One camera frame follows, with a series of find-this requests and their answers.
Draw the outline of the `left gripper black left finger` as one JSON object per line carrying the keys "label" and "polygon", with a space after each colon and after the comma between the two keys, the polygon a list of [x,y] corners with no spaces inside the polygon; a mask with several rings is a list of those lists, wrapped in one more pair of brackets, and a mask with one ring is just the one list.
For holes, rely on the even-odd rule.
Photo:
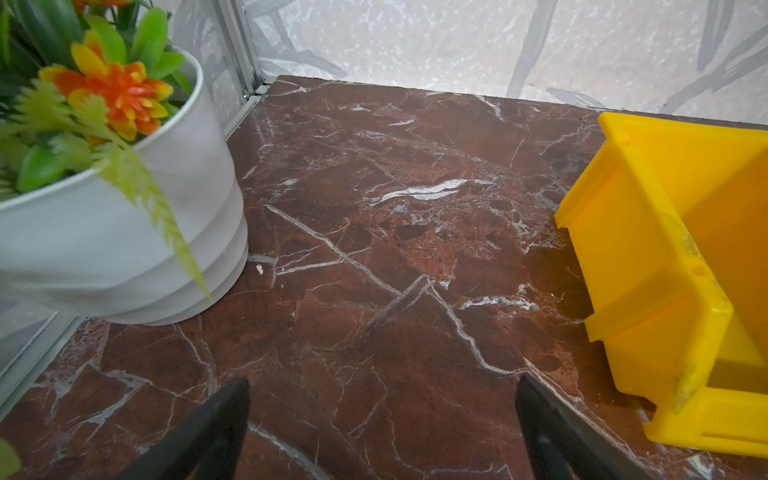
{"label": "left gripper black left finger", "polygon": [[250,413],[250,386],[238,377],[194,410],[119,479],[232,479]]}

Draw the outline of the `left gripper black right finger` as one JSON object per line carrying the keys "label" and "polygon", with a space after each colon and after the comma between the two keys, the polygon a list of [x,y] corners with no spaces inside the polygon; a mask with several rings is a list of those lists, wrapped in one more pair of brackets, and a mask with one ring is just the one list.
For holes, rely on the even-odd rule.
{"label": "left gripper black right finger", "polygon": [[515,409],[535,478],[650,477],[537,380],[520,378]]}

